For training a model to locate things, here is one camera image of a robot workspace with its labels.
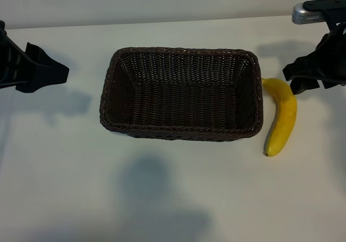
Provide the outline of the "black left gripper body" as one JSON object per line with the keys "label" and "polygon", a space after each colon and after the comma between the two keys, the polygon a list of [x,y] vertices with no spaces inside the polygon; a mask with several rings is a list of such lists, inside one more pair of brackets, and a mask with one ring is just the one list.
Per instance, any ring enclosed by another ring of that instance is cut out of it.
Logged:
{"label": "black left gripper body", "polygon": [[28,83],[32,60],[8,37],[1,21],[1,89]]}

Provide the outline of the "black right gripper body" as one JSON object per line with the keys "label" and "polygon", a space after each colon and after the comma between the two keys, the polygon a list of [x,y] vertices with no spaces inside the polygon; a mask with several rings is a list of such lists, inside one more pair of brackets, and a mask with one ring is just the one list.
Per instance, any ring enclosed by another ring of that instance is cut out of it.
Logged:
{"label": "black right gripper body", "polygon": [[322,59],[324,88],[345,86],[345,23],[340,23],[325,34],[317,45],[316,51]]}

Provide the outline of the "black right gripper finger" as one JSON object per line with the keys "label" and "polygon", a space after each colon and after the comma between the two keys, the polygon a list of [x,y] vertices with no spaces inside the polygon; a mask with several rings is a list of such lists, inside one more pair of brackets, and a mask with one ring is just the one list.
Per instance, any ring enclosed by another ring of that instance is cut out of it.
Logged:
{"label": "black right gripper finger", "polygon": [[320,79],[318,73],[321,59],[317,53],[313,52],[307,56],[298,57],[293,63],[288,64],[283,69],[286,81],[296,78]]}
{"label": "black right gripper finger", "polygon": [[299,95],[306,90],[313,90],[319,87],[320,85],[315,79],[294,78],[290,83],[290,88],[294,95]]}

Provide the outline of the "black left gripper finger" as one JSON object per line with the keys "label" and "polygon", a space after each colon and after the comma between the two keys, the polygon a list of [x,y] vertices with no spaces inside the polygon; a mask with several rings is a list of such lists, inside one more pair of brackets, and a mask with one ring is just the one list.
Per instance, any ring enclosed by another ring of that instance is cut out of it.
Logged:
{"label": "black left gripper finger", "polygon": [[18,83],[16,84],[16,90],[22,93],[33,93],[43,87],[56,85],[56,83],[34,83],[34,82],[26,82],[26,83]]}
{"label": "black left gripper finger", "polygon": [[56,85],[67,82],[69,68],[53,60],[42,48],[27,43],[25,53],[34,62],[30,85]]}

